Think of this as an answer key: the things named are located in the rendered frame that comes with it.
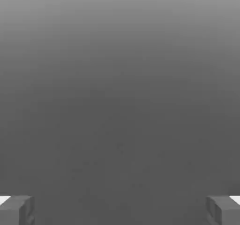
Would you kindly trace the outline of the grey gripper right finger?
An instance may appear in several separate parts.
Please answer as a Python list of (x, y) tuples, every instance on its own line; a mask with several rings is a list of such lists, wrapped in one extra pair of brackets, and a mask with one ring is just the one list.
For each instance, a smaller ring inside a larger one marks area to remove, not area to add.
[(240, 225), (240, 196), (207, 196), (208, 225)]

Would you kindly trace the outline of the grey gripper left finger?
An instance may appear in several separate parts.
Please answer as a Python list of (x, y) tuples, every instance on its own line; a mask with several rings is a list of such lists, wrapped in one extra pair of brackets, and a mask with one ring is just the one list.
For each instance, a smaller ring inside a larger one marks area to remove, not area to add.
[(0, 196), (0, 225), (35, 225), (35, 198)]

